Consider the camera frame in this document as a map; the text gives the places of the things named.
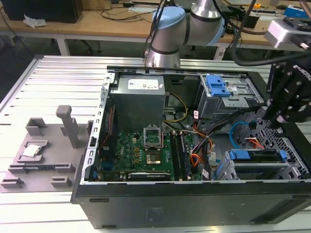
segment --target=motherboard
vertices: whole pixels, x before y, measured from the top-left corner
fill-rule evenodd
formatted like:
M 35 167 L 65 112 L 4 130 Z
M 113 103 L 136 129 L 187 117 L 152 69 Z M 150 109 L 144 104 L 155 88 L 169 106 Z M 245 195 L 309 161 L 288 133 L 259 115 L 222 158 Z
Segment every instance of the motherboard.
M 145 135 L 144 132 L 118 133 L 115 156 L 110 162 L 101 158 L 99 177 L 110 181 L 135 180 L 135 178 L 139 181 L 150 181 L 150 174 L 163 174 L 167 176 L 164 178 L 166 181 L 200 178 L 190 170 L 189 152 L 194 147 L 190 133 L 183 135 L 161 133 L 160 138 L 156 132 L 149 132 L 146 138 Z M 174 143 L 175 137 L 182 137 L 180 145 Z M 146 148 L 146 142 L 160 143 L 161 148 Z

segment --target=light blue joint cap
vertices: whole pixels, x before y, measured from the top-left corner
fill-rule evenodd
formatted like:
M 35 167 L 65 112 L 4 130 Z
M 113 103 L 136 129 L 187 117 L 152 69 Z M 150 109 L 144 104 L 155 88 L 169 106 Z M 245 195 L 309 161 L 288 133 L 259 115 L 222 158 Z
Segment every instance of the light blue joint cap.
M 166 6 L 163 9 L 158 29 L 164 29 L 174 26 L 178 22 L 182 21 L 185 16 L 186 12 L 183 8 L 176 6 Z

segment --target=ram slot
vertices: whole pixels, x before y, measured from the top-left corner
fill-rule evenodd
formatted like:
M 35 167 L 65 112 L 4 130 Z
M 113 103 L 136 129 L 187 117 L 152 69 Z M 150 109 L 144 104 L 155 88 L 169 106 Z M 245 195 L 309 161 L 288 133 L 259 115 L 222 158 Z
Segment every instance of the ram slot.
M 182 155 L 183 155 L 183 161 L 185 165 L 186 176 L 188 177 L 190 175 L 191 168 L 190 168 L 189 156 L 187 154 L 185 140 L 182 134 L 180 135 L 180 141 L 181 141 L 181 146 L 182 146 Z
M 183 138 L 182 135 L 176 136 L 177 140 L 177 150 L 178 150 L 178 160 L 179 160 L 179 166 L 181 168 L 181 176 L 183 181 L 187 180 L 187 172 L 186 172 L 186 166 L 184 161 L 184 147 L 183 147 Z
M 171 155 L 172 155 L 172 162 L 173 162 L 173 169 L 174 169 L 174 177 L 176 181 L 182 179 L 181 169 L 180 169 L 180 162 L 179 162 L 179 151 L 177 148 L 177 138 L 175 135 L 170 134 L 170 143 L 171 143 Z

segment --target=floor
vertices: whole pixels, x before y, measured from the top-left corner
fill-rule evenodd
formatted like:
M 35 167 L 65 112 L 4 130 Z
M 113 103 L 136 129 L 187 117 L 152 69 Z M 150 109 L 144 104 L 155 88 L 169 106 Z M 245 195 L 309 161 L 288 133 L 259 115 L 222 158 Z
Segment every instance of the floor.
M 60 55 L 57 43 L 52 43 L 45 38 L 21 38 L 32 54 Z M 0 101 L 6 96 L 16 80 L 23 73 L 32 57 L 27 50 L 14 38 L 16 45 L 13 48 L 5 45 L 0 49 Z M 88 41 L 93 47 L 92 54 L 87 53 L 87 47 L 80 40 L 68 40 L 69 50 L 73 56 L 108 56 L 108 57 L 140 57 L 143 50 L 142 43 L 134 42 L 102 42 L 103 51 L 97 52 L 97 42 Z M 213 60 L 216 47 L 196 47 L 189 56 L 185 56 L 186 47 L 180 49 L 182 59 L 204 59 Z M 241 59 L 262 59 L 265 50 L 239 49 L 238 55 Z M 224 56 L 224 60 L 230 60 L 230 49 Z

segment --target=aluminum table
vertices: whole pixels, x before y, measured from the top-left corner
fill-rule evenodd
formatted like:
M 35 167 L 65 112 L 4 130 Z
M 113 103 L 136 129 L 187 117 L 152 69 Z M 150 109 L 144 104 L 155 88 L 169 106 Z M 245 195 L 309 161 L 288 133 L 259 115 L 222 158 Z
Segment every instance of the aluminum table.
M 30 117 L 60 123 L 55 111 L 60 104 L 72 106 L 78 123 L 87 123 L 96 110 L 108 65 L 143 66 L 140 58 L 45 56 L 33 60 L 0 104 L 0 180 L 15 157 Z M 270 66 L 239 67 L 230 61 L 182 60 L 184 68 L 249 70 L 267 81 Z M 299 124 L 311 141 L 311 123 Z M 79 205 L 70 203 L 71 192 L 0 194 L 0 232 L 98 233 Z M 209 226 L 185 228 L 119 229 L 113 232 L 211 232 L 211 233 L 306 233 L 311 232 L 311 208 L 276 225 Z

